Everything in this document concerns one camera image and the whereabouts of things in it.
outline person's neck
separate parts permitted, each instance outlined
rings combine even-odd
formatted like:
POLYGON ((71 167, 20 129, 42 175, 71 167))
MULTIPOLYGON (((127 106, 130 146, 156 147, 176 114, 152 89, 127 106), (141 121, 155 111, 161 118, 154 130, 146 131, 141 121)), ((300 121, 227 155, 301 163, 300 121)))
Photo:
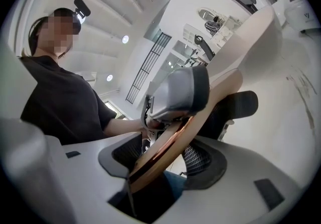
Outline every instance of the person's neck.
POLYGON ((51 57, 55 62, 58 63, 58 56, 56 54, 48 53, 41 48, 36 49, 35 53, 33 54, 33 57, 40 57, 45 55, 51 57))

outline black t-shirt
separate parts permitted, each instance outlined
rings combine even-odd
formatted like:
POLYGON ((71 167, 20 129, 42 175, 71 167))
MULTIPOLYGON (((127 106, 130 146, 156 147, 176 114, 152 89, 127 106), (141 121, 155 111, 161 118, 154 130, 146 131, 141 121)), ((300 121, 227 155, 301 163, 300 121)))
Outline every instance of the black t-shirt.
POLYGON ((103 130, 116 113, 82 76, 59 67, 49 56, 22 57, 21 61, 38 83, 22 120, 57 137, 62 145, 106 138, 103 130))

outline black hair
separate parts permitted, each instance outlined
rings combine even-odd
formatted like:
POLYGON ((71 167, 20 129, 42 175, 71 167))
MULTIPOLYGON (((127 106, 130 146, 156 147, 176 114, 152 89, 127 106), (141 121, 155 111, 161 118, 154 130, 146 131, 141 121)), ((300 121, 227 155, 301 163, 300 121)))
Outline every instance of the black hair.
MULTIPOLYGON (((60 12, 60 14, 63 13, 62 16, 73 17, 75 27, 78 30, 78 33, 80 32, 80 29, 81 29, 80 21, 78 20, 78 18, 74 15, 74 13, 70 9, 59 8, 59 9, 54 10, 54 13, 57 13, 57 12, 60 12)), ((41 18, 37 19, 31 25, 31 28, 29 30, 29 36, 28 36, 28 43, 29 43, 29 47, 30 47, 30 51, 31 51, 32 56, 35 54, 36 48, 38 45, 39 31, 40 31, 41 27, 43 26, 43 24, 48 22, 48 18, 49 18, 48 16, 41 17, 41 18)), ((63 57, 70 49, 71 49, 71 45, 67 48, 66 52, 59 55, 58 58, 63 57)))

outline floor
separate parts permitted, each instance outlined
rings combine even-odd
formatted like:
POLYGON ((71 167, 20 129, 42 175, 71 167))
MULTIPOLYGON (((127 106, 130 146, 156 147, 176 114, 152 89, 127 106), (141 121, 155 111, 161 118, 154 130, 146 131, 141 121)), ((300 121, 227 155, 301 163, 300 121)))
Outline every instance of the floor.
MULTIPOLYGON (((236 120, 224 142, 261 154, 305 187, 321 158, 321 34, 301 34, 286 23, 282 35, 282 50, 264 79, 241 88, 256 92, 258 111, 236 120)), ((183 158, 168 170, 184 172, 183 158)))

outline ceiling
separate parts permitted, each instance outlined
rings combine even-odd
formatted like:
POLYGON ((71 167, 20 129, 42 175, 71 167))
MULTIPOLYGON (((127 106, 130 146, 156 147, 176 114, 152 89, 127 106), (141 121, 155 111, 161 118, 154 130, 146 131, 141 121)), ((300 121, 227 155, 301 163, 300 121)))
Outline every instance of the ceiling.
MULTIPOLYGON (((58 7, 75 9, 74 0, 44 0, 43 14, 50 14, 58 7)), ((120 69, 135 46, 131 35, 135 23, 152 7, 156 0, 84 0, 91 15, 82 24, 82 29, 73 48, 61 60, 61 67, 77 73, 97 72, 94 89, 103 94, 117 89, 120 69), (121 41, 129 35, 129 42, 121 41), (106 81, 113 75, 111 82, 106 81)))

